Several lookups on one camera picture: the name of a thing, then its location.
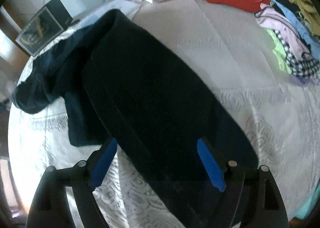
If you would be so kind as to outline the dark navy trousers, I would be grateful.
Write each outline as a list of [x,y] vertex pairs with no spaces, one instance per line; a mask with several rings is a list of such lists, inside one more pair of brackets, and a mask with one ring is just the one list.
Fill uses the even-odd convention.
[[29,114],[63,98],[71,145],[115,138],[185,227],[208,227],[220,196],[197,153],[206,138],[227,160],[257,167],[243,130],[201,78],[113,9],[33,62],[14,92]]

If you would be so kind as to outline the lilac purple garment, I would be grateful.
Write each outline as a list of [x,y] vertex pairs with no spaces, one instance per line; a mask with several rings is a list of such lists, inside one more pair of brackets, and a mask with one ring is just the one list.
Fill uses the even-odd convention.
[[309,84],[318,85],[317,75],[314,75],[313,77],[310,77],[310,78],[294,76],[294,79],[296,83],[300,86],[305,86]]

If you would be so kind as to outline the black white checked garment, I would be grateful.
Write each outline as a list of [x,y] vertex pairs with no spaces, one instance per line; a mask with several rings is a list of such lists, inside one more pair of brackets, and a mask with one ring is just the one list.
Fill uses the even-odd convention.
[[283,40],[280,32],[274,30],[276,36],[281,41],[285,53],[286,53],[286,63],[292,71],[292,75],[310,78],[314,75],[319,74],[319,61],[315,59],[303,59],[297,60],[296,57],[291,53],[290,46]]

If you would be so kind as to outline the light green garment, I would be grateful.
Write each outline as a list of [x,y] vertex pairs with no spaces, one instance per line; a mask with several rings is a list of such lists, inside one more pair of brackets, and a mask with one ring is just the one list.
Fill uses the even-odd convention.
[[278,66],[280,71],[287,72],[288,74],[292,74],[290,67],[286,63],[286,53],[281,41],[276,36],[275,32],[271,29],[266,29],[269,36],[272,38],[274,43],[273,53],[277,58]]

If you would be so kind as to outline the white lace tablecloth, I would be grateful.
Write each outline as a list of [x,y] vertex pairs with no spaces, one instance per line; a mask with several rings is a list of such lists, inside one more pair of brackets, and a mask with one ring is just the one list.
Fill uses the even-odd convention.
[[[253,14],[201,0],[115,0],[79,15],[80,22],[59,39],[112,8],[198,73],[243,129],[259,162],[270,168],[293,218],[319,180],[319,85],[300,85],[279,69],[273,39]],[[8,140],[12,175],[26,209],[48,166],[71,167],[94,150],[69,143],[61,98],[34,115],[12,107]]]

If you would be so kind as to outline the light blue garment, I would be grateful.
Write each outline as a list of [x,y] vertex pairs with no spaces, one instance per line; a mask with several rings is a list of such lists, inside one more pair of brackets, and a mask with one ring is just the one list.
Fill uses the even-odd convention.
[[285,17],[295,27],[300,37],[310,47],[311,55],[319,60],[319,38],[312,36],[308,28],[298,19],[299,8],[288,0],[270,0],[281,9]]

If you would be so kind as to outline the black framed box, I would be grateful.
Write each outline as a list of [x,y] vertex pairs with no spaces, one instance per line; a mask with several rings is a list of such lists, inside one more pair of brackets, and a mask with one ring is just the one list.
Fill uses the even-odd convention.
[[16,42],[30,55],[37,55],[64,32],[73,18],[61,0],[50,0],[25,25]]

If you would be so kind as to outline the pink garment black trim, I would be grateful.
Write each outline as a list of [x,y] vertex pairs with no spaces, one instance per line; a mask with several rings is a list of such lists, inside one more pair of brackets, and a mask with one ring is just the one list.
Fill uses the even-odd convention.
[[261,10],[254,14],[258,25],[280,32],[283,40],[289,45],[290,52],[297,60],[311,60],[312,57],[308,47],[301,41],[298,32],[289,20],[270,5],[262,3],[260,8]]

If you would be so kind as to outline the olive yellow garment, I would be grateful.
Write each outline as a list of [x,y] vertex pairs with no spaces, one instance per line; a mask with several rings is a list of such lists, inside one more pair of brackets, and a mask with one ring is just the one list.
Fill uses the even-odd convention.
[[319,13],[314,7],[311,0],[288,0],[292,4],[296,4],[304,18],[308,21],[312,35],[319,36]]

